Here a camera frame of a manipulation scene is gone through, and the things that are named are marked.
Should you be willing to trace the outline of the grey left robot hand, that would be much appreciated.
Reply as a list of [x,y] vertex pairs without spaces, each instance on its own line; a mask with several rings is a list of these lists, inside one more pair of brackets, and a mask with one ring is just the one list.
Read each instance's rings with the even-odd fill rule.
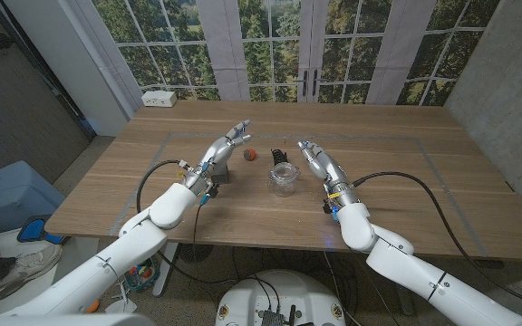
[[243,120],[235,125],[225,136],[215,140],[207,149],[198,164],[189,171],[183,185],[194,195],[199,196],[209,189],[212,174],[222,164],[227,163],[233,150],[251,140],[246,134],[246,127],[250,119]]

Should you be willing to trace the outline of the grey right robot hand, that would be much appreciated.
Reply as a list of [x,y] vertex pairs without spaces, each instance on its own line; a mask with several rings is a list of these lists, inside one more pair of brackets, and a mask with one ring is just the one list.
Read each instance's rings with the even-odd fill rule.
[[329,213],[334,211],[334,207],[341,209],[360,202],[345,171],[330,154],[309,140],[299,141],[297,145],[310,170],[324,184]]

